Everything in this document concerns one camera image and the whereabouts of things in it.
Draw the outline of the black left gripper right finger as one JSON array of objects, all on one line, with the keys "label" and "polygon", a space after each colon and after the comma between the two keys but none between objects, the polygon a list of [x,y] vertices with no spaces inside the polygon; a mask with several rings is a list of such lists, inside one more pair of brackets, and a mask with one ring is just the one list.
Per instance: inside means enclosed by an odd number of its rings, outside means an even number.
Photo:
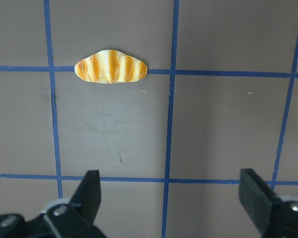
[{"label": "black left gripper right finger", "polygon": [[298,238],[298,198],[279,196],[253,169],[240,170],[238,197],[262,238]]}]

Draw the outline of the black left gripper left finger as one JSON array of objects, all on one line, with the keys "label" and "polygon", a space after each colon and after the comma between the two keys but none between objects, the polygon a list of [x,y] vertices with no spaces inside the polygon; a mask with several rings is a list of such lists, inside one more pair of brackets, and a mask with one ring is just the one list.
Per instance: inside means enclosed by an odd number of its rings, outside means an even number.
[{"label": "black left gripper left finger", "polygon": [[104,238],[94,225],[100,203],[99,171],[87,171],[69,201],[50,207],[43,219],[54,238]]}]

